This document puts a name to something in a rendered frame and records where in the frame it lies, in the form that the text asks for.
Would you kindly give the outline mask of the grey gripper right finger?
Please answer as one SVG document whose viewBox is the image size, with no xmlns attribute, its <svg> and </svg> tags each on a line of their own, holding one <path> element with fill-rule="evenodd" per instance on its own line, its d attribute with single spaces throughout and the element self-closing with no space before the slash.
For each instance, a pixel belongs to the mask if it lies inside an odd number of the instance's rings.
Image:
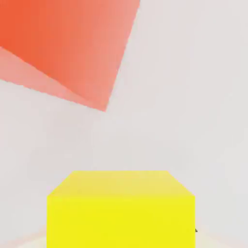
<svg viewBox="0 0 248 248">
<path fill-rule="evenodd" d="M 195 229 L 196 248 L 219 248 L 220 244 L 208 235 Z"/>
</svg>

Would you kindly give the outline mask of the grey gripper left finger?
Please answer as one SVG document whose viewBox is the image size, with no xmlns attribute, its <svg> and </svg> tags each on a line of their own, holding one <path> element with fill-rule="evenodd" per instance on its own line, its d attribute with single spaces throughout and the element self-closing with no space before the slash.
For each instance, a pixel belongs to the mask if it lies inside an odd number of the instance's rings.
<svg viewBox="0 0 248 248">
<path fill-rule="evenodd" d="M 17 248 L 47 248 L 47 236 L 45 233 L 42 233 L 26 238 Z"/>
</svg>

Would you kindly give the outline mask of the small yellow cube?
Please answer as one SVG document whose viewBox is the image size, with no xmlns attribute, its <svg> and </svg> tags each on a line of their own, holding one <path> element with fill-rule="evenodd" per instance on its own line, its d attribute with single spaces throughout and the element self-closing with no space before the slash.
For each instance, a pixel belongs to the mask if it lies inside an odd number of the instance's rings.
<svg viewBox="0 0 248 248">
<path fill-rule="evenodd" d="M 195 196 L 167 171 L 74 171 L 47 197 L 46 248 L 196 248 Z"/>
</svg>

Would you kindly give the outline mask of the large orange box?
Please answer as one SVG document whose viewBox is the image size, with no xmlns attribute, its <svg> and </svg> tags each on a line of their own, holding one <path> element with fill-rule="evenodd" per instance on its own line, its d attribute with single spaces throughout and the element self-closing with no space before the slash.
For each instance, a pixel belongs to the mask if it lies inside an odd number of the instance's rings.
<svg viewBox="0 0 248 248">
<path fill-rule="evenodd" d="M 140 0 L 0 0 L 0 79 L 105 111 Z"/>
</svg>

